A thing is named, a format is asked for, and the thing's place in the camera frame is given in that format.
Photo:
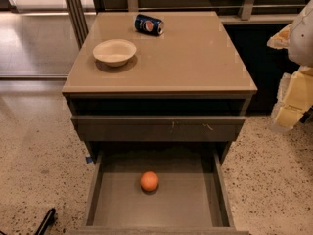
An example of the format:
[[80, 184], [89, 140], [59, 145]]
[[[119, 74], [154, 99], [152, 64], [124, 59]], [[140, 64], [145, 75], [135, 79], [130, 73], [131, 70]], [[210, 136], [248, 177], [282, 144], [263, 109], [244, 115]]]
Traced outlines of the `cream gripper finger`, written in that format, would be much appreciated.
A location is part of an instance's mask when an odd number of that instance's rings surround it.
[[288, 49], [290, 47], [291, 24], [286, 25], [267, 41], [267, 46], [273, 49]]
[[293, 74], [284, 73], [279, 83], [273, 123], [280, 129], [293, 129], [313, 106], [313, 68], [301, 66]]

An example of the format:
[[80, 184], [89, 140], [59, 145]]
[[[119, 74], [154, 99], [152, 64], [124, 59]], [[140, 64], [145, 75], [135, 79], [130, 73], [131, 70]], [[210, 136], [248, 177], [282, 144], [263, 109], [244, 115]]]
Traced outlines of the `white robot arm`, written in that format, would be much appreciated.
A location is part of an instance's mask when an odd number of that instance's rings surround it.
[[313, 106], [313, 0], [292, 23], [273, 35], [267, 46], [286, 49], [289, 59], [299, 64], [293, 74], [283, 74], [271, 113], [271, 129], [284, 133], [292, 130]]

